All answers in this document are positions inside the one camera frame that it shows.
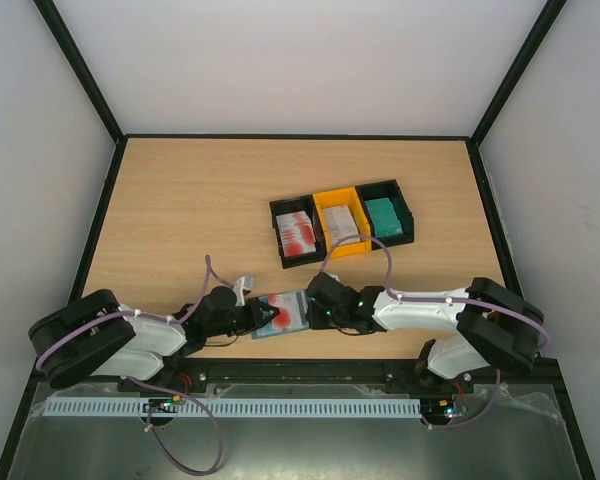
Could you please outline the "blue card holder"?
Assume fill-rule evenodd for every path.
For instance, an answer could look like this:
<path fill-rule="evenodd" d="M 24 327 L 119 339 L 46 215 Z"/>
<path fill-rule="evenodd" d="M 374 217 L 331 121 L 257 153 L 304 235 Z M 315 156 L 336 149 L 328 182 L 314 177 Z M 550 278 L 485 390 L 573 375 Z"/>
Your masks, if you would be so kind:
<path fill-rule="evenodd" d="M 269 312 L 264 314 L 265 325 L 251 333 L 254 340 L 300 332 L 310 328 L 306 319 L 308 304 L 304 290 L 269 294 L 261 296 L 260 300 L 277 308 L 279 313 L 274 316 Z"/>

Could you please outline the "black bin with red cards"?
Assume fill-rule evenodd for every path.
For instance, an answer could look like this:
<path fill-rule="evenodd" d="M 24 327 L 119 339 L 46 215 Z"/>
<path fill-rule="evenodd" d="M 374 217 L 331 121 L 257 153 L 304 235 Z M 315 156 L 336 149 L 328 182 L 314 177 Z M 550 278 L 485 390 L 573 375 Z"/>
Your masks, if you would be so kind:
<path fill-rule="evenodd" d="M 271 201 L 269 208 L 283 269 L 324 260 L 326 240 L 312 195 Z"/>

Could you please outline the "yellow bin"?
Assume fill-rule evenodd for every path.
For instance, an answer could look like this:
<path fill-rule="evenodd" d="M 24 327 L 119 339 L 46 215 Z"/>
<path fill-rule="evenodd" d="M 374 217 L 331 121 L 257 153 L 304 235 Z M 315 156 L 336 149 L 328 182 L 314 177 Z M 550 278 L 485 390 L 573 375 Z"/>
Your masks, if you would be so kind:
<path fill-rule="evenodd" d="M 313 193 L 312 197 L 327 252 L 336 242 L 353 235 L 353 238 L 344 240 L 337 246 L 331 254 L 331 259 L 371 250 L 371 241 L 362 238 L 362 235 L 371 235 L 371 224 L 355 187 Z"/>

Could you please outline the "teal card stack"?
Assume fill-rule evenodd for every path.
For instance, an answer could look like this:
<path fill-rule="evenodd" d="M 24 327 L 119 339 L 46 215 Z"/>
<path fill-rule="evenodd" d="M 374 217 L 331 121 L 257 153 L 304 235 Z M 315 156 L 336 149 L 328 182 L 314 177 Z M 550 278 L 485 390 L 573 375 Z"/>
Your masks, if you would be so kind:
<path fill-rule="evenodd" d="M 402 224 L 389 198 L 366 200 L 365 207 L 369 213 L 376 238 L 388 238 L 403 234 Z"/>

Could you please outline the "black bin with teal cards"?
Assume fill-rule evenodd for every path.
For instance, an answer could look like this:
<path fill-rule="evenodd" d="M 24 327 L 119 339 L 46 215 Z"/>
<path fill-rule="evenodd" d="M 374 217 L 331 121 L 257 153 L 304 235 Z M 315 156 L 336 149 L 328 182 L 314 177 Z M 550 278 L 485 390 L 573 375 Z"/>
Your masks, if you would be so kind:
<path fill-rule="evenodd" d="M 386 247 L 415 241 L 414 217 L 395 179 L 361 184 L 355 189 L 374 238 Z"/>

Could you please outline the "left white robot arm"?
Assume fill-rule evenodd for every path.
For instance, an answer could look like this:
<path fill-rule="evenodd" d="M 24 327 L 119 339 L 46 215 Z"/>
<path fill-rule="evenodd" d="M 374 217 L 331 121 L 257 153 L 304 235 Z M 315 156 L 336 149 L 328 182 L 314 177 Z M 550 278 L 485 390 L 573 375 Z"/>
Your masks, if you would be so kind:
<path fill-rule="evenodd" d="M 28 331 L 35 368 L 54 389 L 92 376 L 149 380 L 213 337 L 238 337 L 267 325 L 280 309 L 216 287 L 195 304 L 161 316 L 119 303 L 101 289 L 37 321 Z"/>

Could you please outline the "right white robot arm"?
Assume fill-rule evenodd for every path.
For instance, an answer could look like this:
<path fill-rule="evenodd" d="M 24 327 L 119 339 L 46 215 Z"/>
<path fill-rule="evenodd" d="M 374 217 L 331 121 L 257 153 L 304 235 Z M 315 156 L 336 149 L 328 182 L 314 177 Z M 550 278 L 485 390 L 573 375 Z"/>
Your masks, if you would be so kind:
<path fill-rule="evenodd" d="M 372 335 L 406 329 L 450 333 L 425 342 L 414 376 L 425 390 L 486 367 L 528 375 L 536 353 L 550 343 L 543 313 L 522 297 L 483 277 L 443 292 L 405 292 L 388 286 L 359 291 L 320 273 L 306 289 L 313 330 Z"/>

